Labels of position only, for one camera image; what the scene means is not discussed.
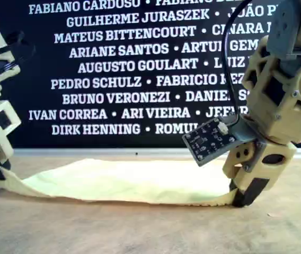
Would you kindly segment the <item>right gripper fixed finger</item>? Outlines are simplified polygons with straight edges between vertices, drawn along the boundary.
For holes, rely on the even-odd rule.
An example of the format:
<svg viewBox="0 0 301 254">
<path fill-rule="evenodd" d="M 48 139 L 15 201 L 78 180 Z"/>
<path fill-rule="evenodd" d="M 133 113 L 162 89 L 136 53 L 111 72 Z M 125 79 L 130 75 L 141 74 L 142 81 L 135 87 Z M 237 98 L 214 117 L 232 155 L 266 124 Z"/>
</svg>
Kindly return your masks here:
<svg viewBox="0 0 301 254">
<path fill-rule="evenodd" d="M 239 169 L 233 177 L 233 189 L 236 190 L 233 206 L 251 205 L 263 191 L 273 187 L 284 171 L 284 169 L 255 169 L 249 173 Z"/>
</svg>

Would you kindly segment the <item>right gripper tan body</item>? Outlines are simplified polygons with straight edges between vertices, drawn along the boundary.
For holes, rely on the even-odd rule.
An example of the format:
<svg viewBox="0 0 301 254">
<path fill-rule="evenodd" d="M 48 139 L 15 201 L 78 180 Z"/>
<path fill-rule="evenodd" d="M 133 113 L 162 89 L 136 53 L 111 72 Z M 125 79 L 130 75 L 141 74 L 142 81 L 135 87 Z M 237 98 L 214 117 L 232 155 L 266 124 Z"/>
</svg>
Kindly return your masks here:
<svg viewBox="0 0 301 254">
<path fill-rule="evenodd" d="M 256 171 L 283 170 L 295 155 L 294 144 L 279 144 L 270 140 L 256 142 Z"/>
</svg>

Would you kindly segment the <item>right gripper moving finger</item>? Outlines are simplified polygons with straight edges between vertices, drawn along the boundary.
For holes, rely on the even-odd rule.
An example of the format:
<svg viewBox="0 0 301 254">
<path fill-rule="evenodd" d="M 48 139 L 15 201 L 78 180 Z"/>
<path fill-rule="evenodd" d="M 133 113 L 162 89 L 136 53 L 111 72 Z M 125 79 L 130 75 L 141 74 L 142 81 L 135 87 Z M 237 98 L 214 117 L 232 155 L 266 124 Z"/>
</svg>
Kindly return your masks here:
<svg viewBox="0 0 301 254">
<path fill-rule="evenodd" d="M 246 191 L 254 179 L 252 173 L 245 170 L 250 166 L 250 161 L 255 154 L 255 142 L 241 144 L 229 151 L 223 165 L 223 173 L 231 179 L 229 190 L 240 189 Z"/>
</svg>

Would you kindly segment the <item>left gripper moving finger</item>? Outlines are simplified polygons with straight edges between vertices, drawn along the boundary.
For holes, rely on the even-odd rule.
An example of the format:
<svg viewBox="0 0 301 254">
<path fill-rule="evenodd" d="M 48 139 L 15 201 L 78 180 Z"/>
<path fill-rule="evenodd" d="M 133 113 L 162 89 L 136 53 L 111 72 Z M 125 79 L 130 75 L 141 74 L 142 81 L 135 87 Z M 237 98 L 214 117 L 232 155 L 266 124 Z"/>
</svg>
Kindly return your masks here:
<svg viewBox="0 0 301 254">
<path fill-rule="evenodd" d="M 0 145 L 0 166 L 7 170 L 11 170 L 12 165 L 10 163 L 10 158 L 13 154 L 14 150 L 10 144 L 5 146 Z"/>
</svg>

